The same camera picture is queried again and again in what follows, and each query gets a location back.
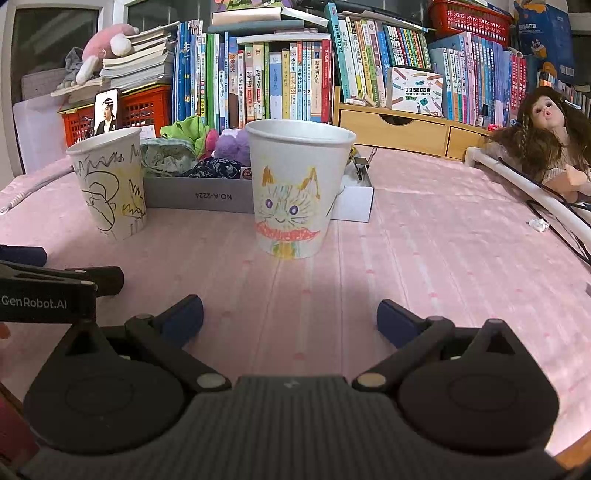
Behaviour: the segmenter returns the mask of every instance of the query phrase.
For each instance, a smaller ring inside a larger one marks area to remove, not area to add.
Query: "paper cup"
[[[66,153],[96,227],[123,240],[146,223],[141,128],[122,128],[72,145]]]
[[[279,258],[311,257],[326,235],[355,134],[296,120],[259,120],[246,131],[258,245]]]

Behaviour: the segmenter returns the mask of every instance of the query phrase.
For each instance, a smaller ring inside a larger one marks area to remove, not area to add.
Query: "red basket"
[[[121,127],[143,127],[154,125],[156,136],[160,136],[160,128],[170,125],[170,85],[160,85],[121,96]],[[94,105],[63,113],[66,143],[71,147],[82,140],[90,121],[95,114]]]
[[[509,46],[509,27],[512,18],[477,5],[466,5],[453,0],[433,0],[429,6],[437,38],[461,32],[471,32],[488,40]]]

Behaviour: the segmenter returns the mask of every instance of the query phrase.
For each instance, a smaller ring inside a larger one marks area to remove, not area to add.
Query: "wooden shelf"
[[[335,100],[340,87],[335,86]],[[490,132],[446,118],[335,102],[333,125],[357,135],[358,145],[394,148],[462,161],[468,147],[481,146]]]

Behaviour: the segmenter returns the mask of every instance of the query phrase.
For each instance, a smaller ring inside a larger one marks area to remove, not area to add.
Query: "pink bed sheet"
[[[62,160],[0,193],[4,204]],[[159,313],[190,293],[204,302],[186,349],[235,380],[246,373],[341,373],[392,353],[375,313],[393,299],[461,326],[505,319],[558,391],[548,451],[591,429],[589,270],[485,172],[381,150],[370,170],[369,223],[332,222],[314,258],[279,261],[255,245],[251,215],[153,209],[140,234],[114,243],[93,227],[74,174],[0,216],[0,244],[41,245],[48,266],[119,265],[125,287],[99,299],[98,322]],[[65,326],[12,325],[0,340],[0,380],[23,398]]]

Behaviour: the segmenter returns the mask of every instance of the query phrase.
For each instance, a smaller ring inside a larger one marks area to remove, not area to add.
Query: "doll hair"
[[[550,98],[562,111],[570,141],[580,151],[580,155],[574,159],[575,166],[586,171],[591,167],[591,122],[550,87],[538,87],[528,94],[519,107],[517,123],[496,130],[489,141],[505,147],[509,155],[521,163],[522,172],[532,179],[538,179],[555,166],[562,156],[560,141],[552,132],[534,127],[530,118],[534,104],[543,96]]]

